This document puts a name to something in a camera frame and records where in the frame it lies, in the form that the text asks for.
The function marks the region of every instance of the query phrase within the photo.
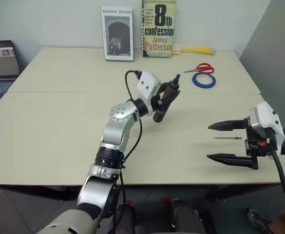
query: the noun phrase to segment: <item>book cover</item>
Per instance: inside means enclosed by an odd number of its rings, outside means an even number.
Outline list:
[[[143,57],[170,57],[176,0],[143,0]]]
[[[104,58],[133,60],[133,9],[101,6]]]

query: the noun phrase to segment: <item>laptop screen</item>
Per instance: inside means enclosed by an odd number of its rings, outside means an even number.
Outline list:
[[[20,73],[12,42],[0,41],[0,78],[17,78]]]

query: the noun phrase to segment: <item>tape roll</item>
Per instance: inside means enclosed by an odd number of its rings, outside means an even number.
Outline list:
[[[197,77],[199,75],[204,75],[204,76],[207,76],[207,77],[210,77],[211,78],[211,83],[210,84],[202,84],[200,82],[197,81]],[[192,82],[193,84],[195,84],[197,87],[200,87],[200,88],[203,88],[203,89],[210,89],[212,87],[215,86],[216,84],[216,78],[213,77],[211,74],[209,73],[205,73],[205,72],[198,72],[198,73],[195,73],[193,78],[192,78]]]

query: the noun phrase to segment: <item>red scissors handle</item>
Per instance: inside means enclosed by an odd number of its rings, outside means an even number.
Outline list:
[[[206,62],[197,65],[196,69],[198,72],[205,72],[209,74],[212,74],[215,71],[215,69],[209,63]]]

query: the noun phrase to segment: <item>shoe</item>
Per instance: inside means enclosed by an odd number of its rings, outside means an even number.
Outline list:
[[[261,213],[256,210],[248,209],[246,211],[246,216],[249,222],[256,228],[260,229],[263,233],[273,234],[268,226],[271,221],[264,217]]]

